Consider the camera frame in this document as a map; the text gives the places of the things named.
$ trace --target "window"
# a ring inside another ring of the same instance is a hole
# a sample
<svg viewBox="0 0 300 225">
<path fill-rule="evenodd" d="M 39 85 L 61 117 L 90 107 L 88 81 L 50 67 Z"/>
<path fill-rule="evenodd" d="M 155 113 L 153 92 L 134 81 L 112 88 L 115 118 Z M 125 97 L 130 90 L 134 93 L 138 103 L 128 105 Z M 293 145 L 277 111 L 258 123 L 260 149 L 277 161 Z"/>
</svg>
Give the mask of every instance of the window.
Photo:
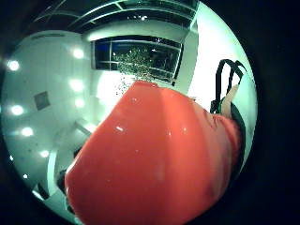
<svg viewBox="0 0 300 225">
<path fill-rule="evenodd" d="M 146 51 L 151 59 L 151 76 L 174 85 L 183 46 L 160 37 L 122 36 L 95 41 L 96 69 L 118 70 L 118 55 L 131 50 Z"/>
</svg>

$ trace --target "glass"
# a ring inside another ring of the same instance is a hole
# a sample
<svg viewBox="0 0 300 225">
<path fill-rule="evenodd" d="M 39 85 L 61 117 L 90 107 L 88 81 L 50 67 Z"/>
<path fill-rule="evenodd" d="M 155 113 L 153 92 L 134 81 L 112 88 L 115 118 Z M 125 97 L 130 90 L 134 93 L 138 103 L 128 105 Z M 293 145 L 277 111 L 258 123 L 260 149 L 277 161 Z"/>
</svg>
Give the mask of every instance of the glass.
<svg viewBox="0 0 300 225">
<path fill-rule="evenodd" d="M 110 43 L 99 43 L 96 41 L 95 44 L 96 61 L 110 61 L 111 60 L 110 48 L 111 48 Z"/>
</svg>

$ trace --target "black strap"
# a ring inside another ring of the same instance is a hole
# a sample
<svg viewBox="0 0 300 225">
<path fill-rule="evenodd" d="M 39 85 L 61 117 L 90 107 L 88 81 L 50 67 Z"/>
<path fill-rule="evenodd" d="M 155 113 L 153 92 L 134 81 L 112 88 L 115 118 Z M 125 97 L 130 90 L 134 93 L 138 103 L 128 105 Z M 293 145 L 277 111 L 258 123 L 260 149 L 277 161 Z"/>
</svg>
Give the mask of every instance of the black strap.
<svg viewBox="0 0 300 225">
<path fill-rule="evenodd" d="M 241 66 L 243 68 L 245 68 L 245 67 L 241 62 L 239 62 L 238 60 L 236 60 L 234 62 L 230 59 L 222 59 L 219 61 L 218 67 L 217 67 L 217 72 L 216 72 L 216 99 L 211 102 L 210 113 L 214 113 L 218 109 L 218 105 L 220 102 L 220 96 L 221 96 L 221 75 L 222 75 L 222 71 L 223 71 L 225 64 L 228 64 L 231 67 L 231 73 L 230 73 L 229 80 L 228 80 L 228 87 L 227 87 L 226 94 L 228 94 L 228 92 L 232 88 L 233 74 L 236 73 L 237 76 L 240 78 L 240 81 L 243 77 L 243 72 L 241 71 L 239 66 Z"/>
</svg>

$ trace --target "person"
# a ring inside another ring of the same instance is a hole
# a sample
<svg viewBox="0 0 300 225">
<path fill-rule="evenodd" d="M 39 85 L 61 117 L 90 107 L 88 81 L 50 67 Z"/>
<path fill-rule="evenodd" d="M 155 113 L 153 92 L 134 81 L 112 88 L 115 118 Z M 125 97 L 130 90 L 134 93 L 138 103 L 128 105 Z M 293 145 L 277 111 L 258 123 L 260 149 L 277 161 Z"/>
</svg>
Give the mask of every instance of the person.
<svg viewBox="0 0 300 225">
<path fill-rule="evenodd" d="M 210 113 L 136 81 L 68 167 L 68 202 L 83 224 L 184 224 L 225 192 L 236 170 L 236 86 Z"/>
</svg>

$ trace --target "white wall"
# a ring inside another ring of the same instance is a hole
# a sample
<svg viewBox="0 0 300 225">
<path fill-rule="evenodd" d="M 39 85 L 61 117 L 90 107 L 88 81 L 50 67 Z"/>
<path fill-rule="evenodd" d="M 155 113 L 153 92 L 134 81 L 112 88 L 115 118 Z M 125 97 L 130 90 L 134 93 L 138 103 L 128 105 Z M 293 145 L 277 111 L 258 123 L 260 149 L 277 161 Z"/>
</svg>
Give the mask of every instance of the white wall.
<svg viewBox="0 0 300 225">
<path fill-rule="evenodd" d="M 198 54 L 199 35 L 195 32 L 188 32 L 184 43 L 184 51 L 182 55 L 181 65 L 178 71 L 178 77 L 174 89 L 186 95 L 192 81 L 197 54 Z"/>
<path fill-rule="evenodd" d="M 203 3 L 200 3 L 198 10 L 198 57 L 187 94 L 198 97 L 197 102 L 209 110 L 211 100 L 215 99 L 215 75 L 221 59 L 239 60 L 252 79 L 253 74 L 242 46 L 226 23 Z M 225 67 L 222 76 L 222 96 L 225 96 L 229 72 L 229 68 Z"/>
<path fill-rule="evenodd" d="M 152 36 L 158 38 L 166 38 L 178 43 L 183 43 L 188 30 L 185 27 L 170 23 L 152 20 L 144 21 L 123 21 L 111 22 L 82 35 L 82 38 L 93 41 L 101 38 L 109 38 L 115 36 Z"/>
</svg>

